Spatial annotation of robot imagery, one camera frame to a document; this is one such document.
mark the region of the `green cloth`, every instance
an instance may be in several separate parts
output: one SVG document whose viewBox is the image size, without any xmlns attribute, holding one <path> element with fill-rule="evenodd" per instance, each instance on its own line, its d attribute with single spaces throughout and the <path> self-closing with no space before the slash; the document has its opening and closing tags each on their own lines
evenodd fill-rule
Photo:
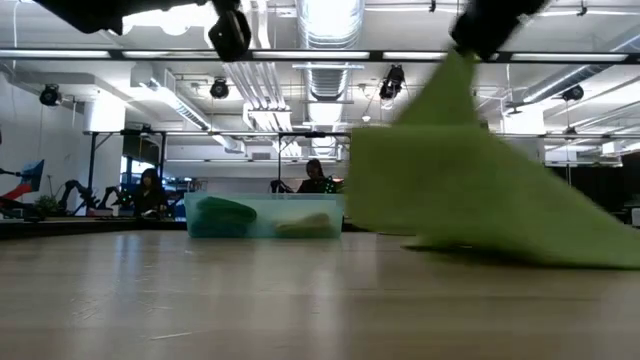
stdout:
<svg viewBox="0 0 640 360">
<path fill-rule="evenodd" d="M 243 238 L 256 221 L 256 211 L 246 205 L 216 197 L 196 204 L 198 215 L 189 227 L 191 237 Z"/>
<path fill-rule="evenodd" d="M 420 234 L 529 264 L 640 268 L 640 233 L 479 126 L 473 61 L 455 52 L 391 128 L 354 129 L 347 213 L 357 226 Z"/>
</svg>

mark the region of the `ductwork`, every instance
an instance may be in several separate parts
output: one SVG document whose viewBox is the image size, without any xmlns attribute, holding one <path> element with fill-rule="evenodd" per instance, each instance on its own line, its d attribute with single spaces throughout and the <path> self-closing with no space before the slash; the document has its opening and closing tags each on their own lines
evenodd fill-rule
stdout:
<svg viewBox="0 0 640 360">
<path fill-rule="evenodd" d="M 298 0 L 298 30 L 305 49 L 344 50 L 356 47 L 364 21 L 364 0 Z M 344 100 L 351 71 L 346 69 L 307 69 L 305 80 L 310 100 Z M 309 104 L 311 122 L 331 125 L 340 120 L 342 104 Z M 328 155 L 331 149 L 312 141 L 317 155 Z"/>
<path fill-rule="evenodd" d="M 132 86 L 135 81 L 136 86 L 143 86 L 154 94 L 155 99 L 164 102 L 173 108 L 178 115 L 189 121 L 200 130 L 220 131 L 210 123 L 209 118 L 200 111 L 200 109 L 192 104 L 186 97 L 182 96 L 176 88 L 176 78 L 168 70 L 165 69 L 164 76 L 161 78 L 162 83 L 151 77 L 152 71 L 145 67 L 134 67 L 131 74 Z M 213 139 L 224 146 L 225 152 L 230 154 L 246 153 L 246 145 L 243 141 L 236 140 L 230 136 L 213 135 Z"/>
<path fill-rule="evenodd" d="M 635 26 L 602 46 L 601 52 L 637 52 L 638 49 L 640 49 L 640 26 Z M 568 66 L 533 86 L 515 91 L 511 106 L 518 107 L 538 103 L 564 92 L 612 66 Z M 494 109 L 498 106 L 500 106 L 500 101 L 492 100 L 484 103 L 481 109 Z"/>
<path fill-rule="evenodd" d="M 257 36 L 252 37 L 252 47 L 270 49 L 267 32 L 267 3 L 265 0 L 257 0 Z M 249 0 L 242 1 L 242 7 L 250 22 L 252 7 Z M 243 108 L 243 121 L 250 128 L 254 128 L 251 119 L 255 121 L 259 130 L 266 131 L 292 131 L 291 114 L 288 112 L 284 99 L 284 92 L 278 80 L 275 63 L 232 63 L 223 64 L 227 76 L 245 100 Z M 280 142 L 273 142 L 276 151 Z M 300 146 L 292 141 L 286 148 L 283 146 L 284 156 L 298 157 L 301 155 Z"/>
</svg>

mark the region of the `person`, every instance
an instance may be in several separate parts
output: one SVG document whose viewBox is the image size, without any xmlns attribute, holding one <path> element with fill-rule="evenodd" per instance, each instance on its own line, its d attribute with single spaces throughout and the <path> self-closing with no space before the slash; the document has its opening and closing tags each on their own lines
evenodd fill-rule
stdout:
<svg viewBox="0 0 640 360">
<path fill-rule="evenodd" d="M 300 184 L 298 193 L 301 194 L 324 194 L 327 192 L 327 181 L 331 181 L 324 176 L 320 160 L 311 159 L 307 163 L 307 175 L 309 179 Z"/>
<path fill-rule="evenodd" d="M 142 173 L 140 184 L 133 194 L 133 204 L 134 216 L 142 216 L 149 210 L 167 210 L 167 196 L 156 169 L 147 169 Z"/>
</svg>

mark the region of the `wooden table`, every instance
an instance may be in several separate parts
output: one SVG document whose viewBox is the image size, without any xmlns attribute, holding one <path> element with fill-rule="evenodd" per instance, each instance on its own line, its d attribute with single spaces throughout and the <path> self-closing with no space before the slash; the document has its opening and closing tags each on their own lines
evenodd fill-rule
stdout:
<svg viewBox="0 0 640 360">
<path fill-rule="evenodd" d="M 402 238 L 0 243 L 2 359 L 640 359 L 640 273 L 454 262 Z"/>
</svg>

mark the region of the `clear plastic bin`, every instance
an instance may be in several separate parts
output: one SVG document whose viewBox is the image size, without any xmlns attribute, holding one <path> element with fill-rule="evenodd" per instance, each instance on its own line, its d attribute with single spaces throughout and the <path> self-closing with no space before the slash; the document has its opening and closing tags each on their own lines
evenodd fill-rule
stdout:
<svg viewBox="0 0 640 360">
<path fill-rule="evenodd" d="M 193 238 L 339 238 L 344 199 L 334 194 L 185 194 Z"/>
</svg>

